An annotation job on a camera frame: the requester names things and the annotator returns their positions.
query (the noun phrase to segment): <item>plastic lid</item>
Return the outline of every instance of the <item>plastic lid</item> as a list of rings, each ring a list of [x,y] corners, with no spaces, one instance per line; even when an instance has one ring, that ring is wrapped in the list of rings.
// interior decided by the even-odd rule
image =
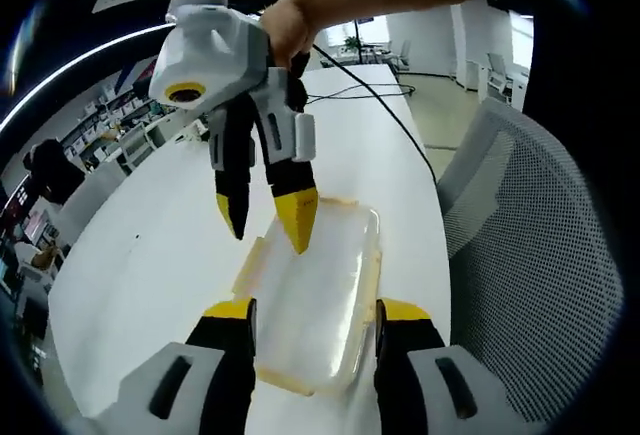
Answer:
[[[353,381],[373,321],[378,239],[373,210],[327,199],[302,255],[273,222],[244,274],[253,288],[237,293],[257,299],[259,379],[303,395],[341,392]]]

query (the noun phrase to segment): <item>white table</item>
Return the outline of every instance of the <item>white table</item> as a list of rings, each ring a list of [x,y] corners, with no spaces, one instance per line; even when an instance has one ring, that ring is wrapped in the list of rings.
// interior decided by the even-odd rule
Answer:
[[[386,66],[352,69],[369,83],[394,83]],[[336,68],[309,72],[304,82],[318,95],[353,85]],[[417,138],[404,97],[386,101]],[[380,215],[379,295],[425,308],[448,341],[448,261],[428,168],[374,99],[323,100],[308,111],[316,115],[320,193],[357,199]],[[218,213],[206,144],[167,143],[92,219],[50,295],[58,356],[83,413],[106,408],[127,373],[167,342],[184,341],[204,309],[231,297],[255,237],[275,214],[264,167],[257,165],[241,242]],[[378,432],[371,342],[343,398],[304,398],[258,382],[246,433]]]
[[[360,56],[356,51],[340,51],[331,57],[340,63],[341,65],[356,65],[360,62]],[[380,63],[380,64],[390,64],[393,60],[397,60],[398,56],[391,52],[382,52],[380,50],[376,50],[375,52],[371,52],[368,50],[362,50],[362,63],[364,64],[372,64],[372,63]]]
[[[187,112],[185,110],[178,109],[175,112],[164,115],[148,125],[145,125],[144,131],[149,135],[152,142],[156,143],[156,140],[160,139],[164,143],[164,141],[171,138],[175,133],[189,125],[196,118],[198,118],[197,111],[191,110]],[[122,148],[118,147],[110,153],[104,161],[107,163],[112,162],[120,155],[122,155]]]

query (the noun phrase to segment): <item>ceiling light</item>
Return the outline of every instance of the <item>ceiling light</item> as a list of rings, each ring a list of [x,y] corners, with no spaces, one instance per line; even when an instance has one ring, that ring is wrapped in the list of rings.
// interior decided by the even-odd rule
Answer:
[[[62,75],[64,72],[66,72],[70,68],[74,67],[75,65],[77,65],[80,62],[82,62],[83,60],[86,60],[87,58],[91,57],[92,55],[95,55],[98,52],[101,52],[102,50],[104,50],[106,48],[113,47],[114,45],[117,45],[118,43],[125,42],[125,41],[130,40],[130,39],[135,38],[135,37],[139,37],[140,35],[145,35],[147,33],[151,33],[151,32],[155,32],[155,31],[158,31],[158,30],[163,30],[165,28],[172,27],[173,25],[174,25],[173,23],[165,23],[165,24],[162,24],[162,25],[157,25],[155,27],[149,27],[149,28],[145,28],[144,30],[139,30],[137,32],[129,33],[128,35],[124,35],[124,36],[122,36],[120,38],[116,38],[114,40],[111,40],[110,42],[107,42],[107,43],[105,43],[103,45],[100,45],[99,47],[96,47],[96,48],[94,48],[92,50],[89,50],[88,52],[83,53],[82,55],[80,55],[78,58],[76,58],[74,60],[71,60],[67,64],[63,65],[58,70],[56,70],[51,75],[49,75],[47,78],[45,78],[43,81],[41,81],[38,85],[36,85],[35,88],[33,88],[29,93],[27,93],[24,96],[24,98],[22,100],[20,100],[16,104],[15,107],[13,107],[11,109],[9,114],[0,123],[0,134],[4,131],[4,129],[7,127],[7,125],[9,125],[11,120],[13,120],[13,118],[18,114],[18,112],[20,110],[22,110],[22,108],[27,103],[29,103],[29,100],[31,100],[33,97],[35,97],[38,94],[38,92],[40,92],[40,90],[42,90],[44,87],[49,85],[51,82],[53,82],[56,78],[58,78],[60,75]]]

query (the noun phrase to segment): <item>human hand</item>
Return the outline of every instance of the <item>human hand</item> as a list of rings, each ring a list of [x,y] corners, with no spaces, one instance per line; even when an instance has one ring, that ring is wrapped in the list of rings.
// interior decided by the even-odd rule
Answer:
[[[317,31],[293,0],[278,0],[264,11],[260,23],[269,35],[276,65],[286,69],[291,68],[291,59],[299,52],[311,50],[316,37]]]

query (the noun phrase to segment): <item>gripper camera lens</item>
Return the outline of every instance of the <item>gripper camera lens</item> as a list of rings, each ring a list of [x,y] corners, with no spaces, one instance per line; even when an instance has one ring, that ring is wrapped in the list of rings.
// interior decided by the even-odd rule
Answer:
[[[175,103],[187,103],[193,102],[199,99],[206,89],[199,83],[186,82],[177,83],[170,86],[165,91],[165,94],[169,100]]]

